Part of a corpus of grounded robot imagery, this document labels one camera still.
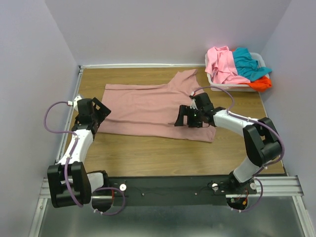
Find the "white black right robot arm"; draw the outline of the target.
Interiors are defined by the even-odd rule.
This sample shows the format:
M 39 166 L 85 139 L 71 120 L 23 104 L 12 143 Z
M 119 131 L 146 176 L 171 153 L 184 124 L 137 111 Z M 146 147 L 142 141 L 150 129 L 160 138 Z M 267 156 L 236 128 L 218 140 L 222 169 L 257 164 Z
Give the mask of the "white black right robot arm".
M 207 93 L 190 96 L 191 105 L 180 105 L 175 126 L 201 128 L 203 124 L 221 127 L 244 138 L 246 158 L 229 175 L 220 188 L 234 194 L 245 188 L 267 166 L 283 158 L 285 148 L 270 118 L 247 118 L 223 107 L 214 107 Z

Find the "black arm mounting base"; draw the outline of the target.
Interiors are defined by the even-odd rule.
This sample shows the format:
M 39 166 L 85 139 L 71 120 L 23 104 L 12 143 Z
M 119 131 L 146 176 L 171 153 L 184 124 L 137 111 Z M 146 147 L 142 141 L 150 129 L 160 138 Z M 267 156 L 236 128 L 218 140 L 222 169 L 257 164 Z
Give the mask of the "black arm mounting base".
M 235 191 L 219 186 L 228 175 L 110 177 L 109 187 L 115 190 L 95 191 L 93 208 L 115 212 L 121 206 L 234 205 L 242 204 L 257 193 L 254 180 Z

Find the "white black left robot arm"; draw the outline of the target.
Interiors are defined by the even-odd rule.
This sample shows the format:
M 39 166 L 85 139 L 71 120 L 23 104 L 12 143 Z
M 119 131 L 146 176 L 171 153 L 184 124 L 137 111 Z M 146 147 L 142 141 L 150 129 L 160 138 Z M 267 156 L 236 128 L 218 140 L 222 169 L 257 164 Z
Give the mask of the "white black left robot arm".
M 55 208 L 90 203 L 92 193 L 104 195 L 109 191 L 106 171 L 87 173 L 84 160 L 100 124 L 111 113 L 97 98 L 77 96 L 66 104 L 78 112 L 68 133 L 71 141 L 63 157 L 47 169 L 52 204 Z

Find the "dusty pink graphic t-shirt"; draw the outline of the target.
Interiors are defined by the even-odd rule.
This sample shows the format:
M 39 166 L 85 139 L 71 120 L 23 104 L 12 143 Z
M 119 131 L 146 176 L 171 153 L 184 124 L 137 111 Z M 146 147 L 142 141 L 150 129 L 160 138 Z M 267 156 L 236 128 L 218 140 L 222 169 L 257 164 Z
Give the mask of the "dusty pink graphic t-shirt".
M 102 103 L 111 110 L 99 133 L 156 136 L 211 143 L 213 126 L 175 126 L 180 105 L 191 104 L 190 94 L 198 89 L 196 69 L 177 72 L 167 84 L 107 84 Z

